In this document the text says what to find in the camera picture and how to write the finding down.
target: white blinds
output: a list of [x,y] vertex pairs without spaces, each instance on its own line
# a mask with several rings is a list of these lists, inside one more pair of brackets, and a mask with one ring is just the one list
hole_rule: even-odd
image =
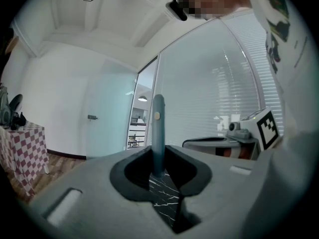
[[165,98],[165,138],[171,145],[223,135],[231,121],[260,107],[251,68],[220,20],[191,31],[160,54],[156,94]]
[[253,13],[227,19],[224,22],[238,36],[252,58],[262,84],[266,106],[271,107],[279,133],[283,135],[283,113],[266,57],[265,30]]

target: ceiling lamp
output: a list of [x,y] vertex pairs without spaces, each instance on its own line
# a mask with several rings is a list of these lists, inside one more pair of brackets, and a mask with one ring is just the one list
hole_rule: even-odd
[[147,102],[148,99],[146,98],[146,96],[140,96],[140,97],[139,97],[139,101]]

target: checkered tablecloth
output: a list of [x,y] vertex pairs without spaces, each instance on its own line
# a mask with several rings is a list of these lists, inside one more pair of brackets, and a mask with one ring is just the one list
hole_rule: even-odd
[[0,163],[13,170],[28,194],[35,194],[31,183],[48,162],[44,127],[27,122],[12,131],[0,126]]

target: door handle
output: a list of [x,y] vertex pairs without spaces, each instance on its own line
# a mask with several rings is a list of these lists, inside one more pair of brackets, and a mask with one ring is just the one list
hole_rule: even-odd
[[94,115],[88,115],[88,119],[91,120],[99,120],[98,117],[94,116]]

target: wooden floor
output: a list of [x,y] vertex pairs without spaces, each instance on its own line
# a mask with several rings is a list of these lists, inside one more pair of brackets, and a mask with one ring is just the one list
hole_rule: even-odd
[[[83,163],[85,160],[74,159],[74,158],[66,158],[60,157],[52,154],[48,154],[49,156],[49,170],[50,173],[46,174],[44,169],[41,170],[40,174],[36,177],[36,179],[32,183],[32,187],[34,191],[39,193],[45,187],[47,187],[51,182],[60,178],[64,174],[71,171],[77,165]],[[22,185],[18,182],[18,180],[14,177],[12,171],[7,171],[7,176],[10,180],[10,183],[17,194],[17,197],[24,201],[25,203],[29,203],[32,200],[32,196],[27,196]]]

